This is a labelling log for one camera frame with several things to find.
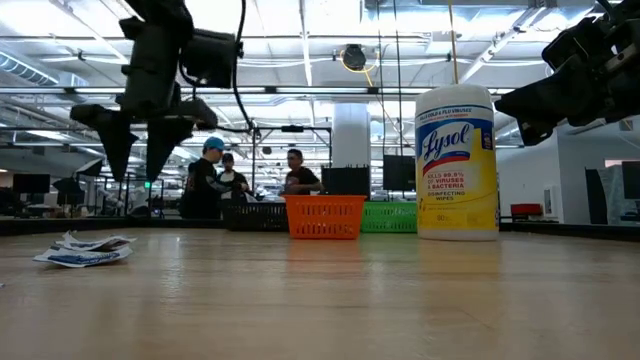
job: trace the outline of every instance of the wooden table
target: wooden table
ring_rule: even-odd
[[[125,262],[35,263],[0,238],[0,359],[640,358],[640,245],[124,229]]]

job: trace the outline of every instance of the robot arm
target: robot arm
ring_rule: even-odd
[[[518,120],[525,145],[553,134],[564,119],[584,126],[595,119],[615,122],[640,114],[640,1],[624,0],[601,19],[583,19],[563,31],[542,52],[554,70],[495,103]]]
[[[145,21],[120,20],[125,37],[134,42],[131,62],[122,66],[127,83],[116,98],[120,111],[76,105],[70,116],[98,132],[116,181],[123,180],[138,140],[130,125],[147,123],[147,179],[155,181],[174,147],[192,136],[194,124],[200,130],[218,126],[204,101],[181,99],[178,69],[190,85],[230,88],[242,43],[232,34],[194,28],[184,0],[126,1]],[[246,0],[242,4],[246,9]]]

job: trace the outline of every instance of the wall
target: wall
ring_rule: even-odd
[[[617,130],[615,125],[608,128]],[[591,222],[585,169],[603,169],[605,160],[640,159],[640,137],[637,132],[604,135],[585,133],[558,137],[562,203],[567,224]]]
[[[558,138],[525,149],[498,150],[498,180],[502,216],[511,216],[511,204],[543,204],[544,189],[555,186],[557,219],[563,222]]]

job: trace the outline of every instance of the black cable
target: black cable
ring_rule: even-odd
[[[384,152],[385,146],[387,142],[387,110],[384,107],[384,80],[382,79],[382,33],[380,32],[380,0],[376,0],[376,13],[378,17],[378,52],[380,53],[379,61],[380,61],[380,98],[376,95],[378,102],[382,105],[382,167],[384,168]],[[384,174],[382,179],[382,188],[384,189]],[[387,190],[387,201],[389,201],[389,190]]]
[[[615,23],[615,19],[613,18],[613,6],[609,3],[608,0],[596,0],[600,6],[604,8],[604,11],[609,15],[609,20],[612,23]]]
[[[236,49],[239,51],[242,43],[242,31],[244,30],[244,22],[247,17],[247,0],[242,0],[242,12],[240,13],[240,25],[238,25],[238,34],[236,35]],[[238,107],[240,108],[240,112],[242,116],[244,116],[244,120],[247,122],[247,130],[253,130],[253,123],[249,119],[249,115],[247,115],[247,111],[244,108],[244,104],[242,104],[242,99],[240,98],[240,93],[238,92],[238,56],[236,56],[233,60],[233,95],[236,98],[236,102],[238,103]]]
[[[237,50],[237,54],[234,57],[233,60],[233,66],[232,66],[232,76],[231,76],[231,82],[232,82],[232,88],[233,88],[233,95],[236,98],[236,102],[238,103],[238,107],[240,108],[240,112],[242,113],[242,116],[244,117],[244,120],[247,122],[247,128],[246,129],[235,129],[235,128],[225,128],[223,126],[216,126],[217,129],[223,130],[223,131],[228,131],[228,132],[233,132],[233,133],[248,133],[251,132],[251,130],[253,130],[253,122],[251,121],[251,119],[249,119],[249,115],[247,114],[247,110],[244,108],[244,104],[242,103],[242,99],[240,98],[240,92],[238,91],[238,56],[240,55],[240,46],[242,45],[242,32],[244,31],[244,23],[247,17],[247,0],[242,0],[242,11],[240,13],[240,24],[238,25],[238,33],[236,34],[236,50]],[[178,70],[180,71],[180,75],[182,76],[182,78],[193,87],[193,91],[192,91],[192,96],[195,99],[196,97],[196,88],[198,86],[200,86],[200,79],[194,81],[193,79],[189,78],[185,72],[184,72],[184,62],[183,59],[180,58],[180,61],[178,63]]]
[[[396,0],[393,0],[393,19],[396,23],[396,58],[398,59],[398,108],[400,109],[400,157],[404,163],[404,129],[402,128],[402,71],[400,71],[400,35],[398,34],[398,13],[396,10]]]

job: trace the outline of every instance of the person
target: person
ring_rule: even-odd
[[[219,184],[229,187],[229,191],[222,193],[220,199],[222,201],[232,201],[244,203],[247,201],[245,193],[251,194],[249,191],[249,185],[247,178],[241,173],[233,170],[235,164],[233,154],[226,153],[222,156],[222,164],[224,165],[224,172],[222,172],[216,178]]]
[[[213,164],[220,162],[224,151],[224,141],[217,137],[208,138],[202,147],[200,160],[189,164],[189,175],[180,203],[180,215],[185,219],[219,219],[220,194],[229,187],[216,182]]]
[[[302,166],[302,152],[291,149],[287,152],[287,163],[291,171],[285,179],[284,194],[310,195],[312,191],[322,191],[320,180],[307,167]]]

